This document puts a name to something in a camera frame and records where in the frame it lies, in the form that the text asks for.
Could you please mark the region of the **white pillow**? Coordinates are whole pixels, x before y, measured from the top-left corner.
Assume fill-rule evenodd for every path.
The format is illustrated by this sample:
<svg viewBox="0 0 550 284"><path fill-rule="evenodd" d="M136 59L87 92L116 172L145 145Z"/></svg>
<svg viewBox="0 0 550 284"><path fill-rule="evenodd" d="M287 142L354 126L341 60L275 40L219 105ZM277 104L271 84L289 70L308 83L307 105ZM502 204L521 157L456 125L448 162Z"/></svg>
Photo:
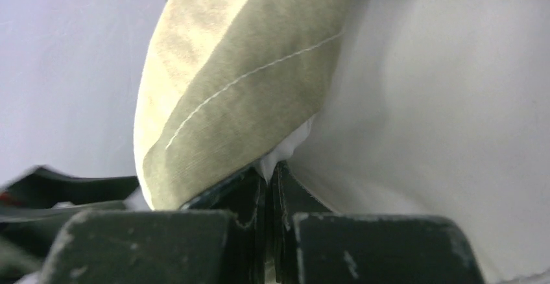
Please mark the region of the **white pillow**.
<svg viewBox="0 0 550 284"><path fill-rule="evenodd" d="M549 0L353 0L287 160L342 213L440 215L489 283L549 282Z"/></svg>

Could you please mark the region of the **blue grey pillowcase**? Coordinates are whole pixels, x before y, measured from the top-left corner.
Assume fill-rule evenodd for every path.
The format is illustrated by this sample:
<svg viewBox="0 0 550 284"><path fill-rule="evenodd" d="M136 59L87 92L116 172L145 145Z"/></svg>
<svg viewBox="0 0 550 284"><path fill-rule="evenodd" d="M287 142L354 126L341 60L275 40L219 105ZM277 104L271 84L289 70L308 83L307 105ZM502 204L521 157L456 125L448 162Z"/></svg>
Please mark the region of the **blue grey pillowcase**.
<svg viewBox="0 0 550 284"><path fill-rule="evenodd" d="M320 112L353 0L167 0L134 124L154 210L257 163Z"/></svg>

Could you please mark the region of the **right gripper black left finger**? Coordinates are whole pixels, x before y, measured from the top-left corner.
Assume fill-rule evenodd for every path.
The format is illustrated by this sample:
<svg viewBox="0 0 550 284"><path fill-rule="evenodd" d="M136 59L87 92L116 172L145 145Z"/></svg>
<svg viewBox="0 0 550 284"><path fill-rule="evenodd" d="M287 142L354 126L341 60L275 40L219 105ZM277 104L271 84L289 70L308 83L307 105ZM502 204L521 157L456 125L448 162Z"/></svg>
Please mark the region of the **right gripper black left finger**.
<svg viewBox="0 0 550 284"><path fill-rule="evenodd" d="M265 181L246 169L176 211L83 211L40 283L262 283Z"/></svg>

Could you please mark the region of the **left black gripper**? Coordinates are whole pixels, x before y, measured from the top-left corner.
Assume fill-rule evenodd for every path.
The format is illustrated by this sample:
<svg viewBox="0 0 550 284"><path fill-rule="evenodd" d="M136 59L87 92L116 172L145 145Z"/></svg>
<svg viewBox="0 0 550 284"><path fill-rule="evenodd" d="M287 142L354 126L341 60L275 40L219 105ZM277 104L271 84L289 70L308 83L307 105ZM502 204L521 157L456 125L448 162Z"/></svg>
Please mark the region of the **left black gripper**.
<svg viewBox="0 0 550 284"><path fill-rule="evenodd" d="M1 188L1 282L41 269L61 227L89 210L123 210L135 176L78 178L36 167Z"/></svg>

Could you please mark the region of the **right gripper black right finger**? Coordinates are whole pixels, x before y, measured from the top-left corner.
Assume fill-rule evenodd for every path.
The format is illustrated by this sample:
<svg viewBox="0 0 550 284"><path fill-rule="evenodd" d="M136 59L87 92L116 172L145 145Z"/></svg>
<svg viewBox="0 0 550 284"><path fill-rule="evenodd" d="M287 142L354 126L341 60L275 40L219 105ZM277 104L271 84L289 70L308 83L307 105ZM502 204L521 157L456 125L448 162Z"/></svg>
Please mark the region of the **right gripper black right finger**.
<svg viewBox="0 0 550 284"><path fill-rule="evenodd" d="M279 283L483 283L463 232L427 215L331 212L277 164L270 181Z"/></svg>

